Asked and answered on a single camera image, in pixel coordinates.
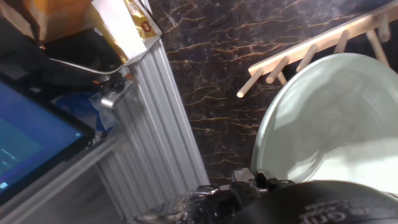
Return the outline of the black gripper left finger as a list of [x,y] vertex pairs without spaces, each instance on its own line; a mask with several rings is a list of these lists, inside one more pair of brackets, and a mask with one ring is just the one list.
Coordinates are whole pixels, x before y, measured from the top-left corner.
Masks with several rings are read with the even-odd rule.
[[231,177],[230,188],[238,202],[253,202],[261,196],[255,176],[248,168],[234,170]]

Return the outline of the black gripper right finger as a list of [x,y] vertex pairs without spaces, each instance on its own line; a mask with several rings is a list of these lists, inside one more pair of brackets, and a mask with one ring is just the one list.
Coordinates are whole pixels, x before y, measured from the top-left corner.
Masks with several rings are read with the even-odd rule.
[[268,170],[261,170],[256,176],[257,188],[260,194],[266,194],[276,189],[294,185],[291,180],[280,180],[271,174]]

